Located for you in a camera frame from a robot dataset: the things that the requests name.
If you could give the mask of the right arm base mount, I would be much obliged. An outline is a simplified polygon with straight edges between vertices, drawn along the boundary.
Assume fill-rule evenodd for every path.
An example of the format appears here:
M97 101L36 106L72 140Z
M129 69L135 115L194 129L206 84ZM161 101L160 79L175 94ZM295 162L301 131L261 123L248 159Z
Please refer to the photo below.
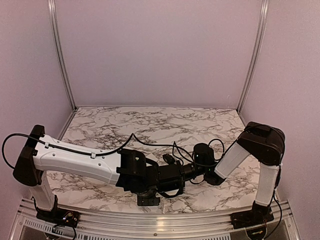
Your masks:
M274 215L271 213L271 211L268 211L267 214L263 215L261 212L246 210L232 213L230 218L233 228L240 229L273 221Z

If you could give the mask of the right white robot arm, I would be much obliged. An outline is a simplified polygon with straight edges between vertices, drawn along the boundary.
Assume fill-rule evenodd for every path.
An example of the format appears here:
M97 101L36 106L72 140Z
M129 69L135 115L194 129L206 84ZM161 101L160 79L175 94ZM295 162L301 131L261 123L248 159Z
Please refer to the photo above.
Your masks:
M208 184L219 186L247 158L255 158L259 163L258 188L247 219L258 224L267 216L280 182L285 141L285 133L279 128L250 121L219 160L214 159L209 144L196 144L194 162L184 166L183 177L189 180L202 175Z

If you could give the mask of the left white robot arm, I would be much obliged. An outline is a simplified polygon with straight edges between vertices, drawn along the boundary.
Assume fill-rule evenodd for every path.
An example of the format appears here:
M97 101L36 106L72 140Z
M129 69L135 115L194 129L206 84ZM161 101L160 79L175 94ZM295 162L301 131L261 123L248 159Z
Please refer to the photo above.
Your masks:
M49 186L46 171L75 174L122 188L137 196L138 206L157 206L157 194L170 198L169 191L179 196L185 190L180 164L159 166L142 152L123 147L104 151L60 142L36 124L27 135L13 177L29 187L36 206L53 223L60 222L64 215L57 207L58 198Z

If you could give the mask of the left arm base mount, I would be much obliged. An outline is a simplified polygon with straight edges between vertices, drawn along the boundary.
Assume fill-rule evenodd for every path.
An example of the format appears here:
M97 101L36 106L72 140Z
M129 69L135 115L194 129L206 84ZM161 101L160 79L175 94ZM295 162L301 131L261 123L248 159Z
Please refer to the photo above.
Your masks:
M80 219L80 213L58 207L52 211L38 210L36 218L56 225L76 228Z

